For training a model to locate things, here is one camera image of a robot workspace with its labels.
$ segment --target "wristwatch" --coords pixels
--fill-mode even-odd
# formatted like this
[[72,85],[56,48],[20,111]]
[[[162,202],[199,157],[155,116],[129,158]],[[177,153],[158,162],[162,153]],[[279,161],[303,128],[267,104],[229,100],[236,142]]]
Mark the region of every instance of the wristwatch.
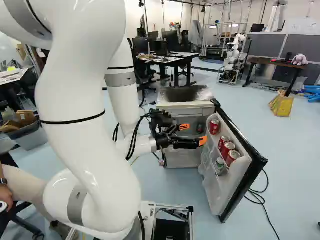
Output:
[[1,185],[8,185],[8,180],[5,178],[0,178],[0,186]]

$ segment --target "cubicle partition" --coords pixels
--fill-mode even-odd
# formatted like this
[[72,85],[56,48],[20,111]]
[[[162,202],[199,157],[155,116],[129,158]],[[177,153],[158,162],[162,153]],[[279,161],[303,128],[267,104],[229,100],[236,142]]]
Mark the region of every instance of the cubicle partition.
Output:
[[[320,35],[252,32],[247,38],[243,51],[248,53],[249,57],[285,59],[287,53],[292,53],[291,58],[297,54],[304,54],[309,61],[306,70],[301,72],[301,77],[307,78],[304,84],[317,85],[320,81]],[[246,79],[247,72],[244,72],[242,79]],[[257,66],[253,74],[257,82],[287,87],[292,81],[294,69],[273,65]]]

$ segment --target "person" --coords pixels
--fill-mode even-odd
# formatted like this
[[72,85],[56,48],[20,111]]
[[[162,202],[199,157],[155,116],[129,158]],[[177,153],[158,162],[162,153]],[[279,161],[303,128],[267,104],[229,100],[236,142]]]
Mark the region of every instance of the person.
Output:
[[[7,212],[14,206],[14,201],[31,203],[50,222],[50,228],[56,231],[64,240],[67,238],[71,228],[56,221],[47,212],[43,204],[43,193],[46,184],[44,180],[19,169],[9,153],[0,156],[0,201],[7,203]],[[73,239],[78,239],[78,233],[75,234]]]

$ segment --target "person's hand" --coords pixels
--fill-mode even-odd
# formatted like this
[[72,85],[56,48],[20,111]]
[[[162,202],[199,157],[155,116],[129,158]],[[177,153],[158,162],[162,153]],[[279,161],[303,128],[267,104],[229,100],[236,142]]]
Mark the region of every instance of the person's hand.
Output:
[[8,208],[6,210],[7,212],[9,212],[14,205],[12,192],[6,185],[0,185],[0,201],[3,201],[6,204],[8,204]]

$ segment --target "open fridge door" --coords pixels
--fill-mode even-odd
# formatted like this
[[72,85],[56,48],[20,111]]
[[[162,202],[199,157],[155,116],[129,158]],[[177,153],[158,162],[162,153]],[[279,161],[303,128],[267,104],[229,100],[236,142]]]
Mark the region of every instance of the open fridge door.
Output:
[[[215,105],[215,113],[206,121],[207,143],[203,147],[198,171],[204,178],[202,184],[212,214],[218,216],[220,221],[225,223],[266,166],[268,160],[262,157],[249,143],[223,111],[220,103],[215,98],[211,102]],[[210,124],[213,120],[219,121],[219,132],[216,135],[210,133]],[[236,151],[241,155],[231,164],[229,159],[223,157],[218,149],[221,136],[230,137],[231,142],[235,144]],[[221,161],[217,162],[218,158],[223,160],[224,167],[221,165]]]

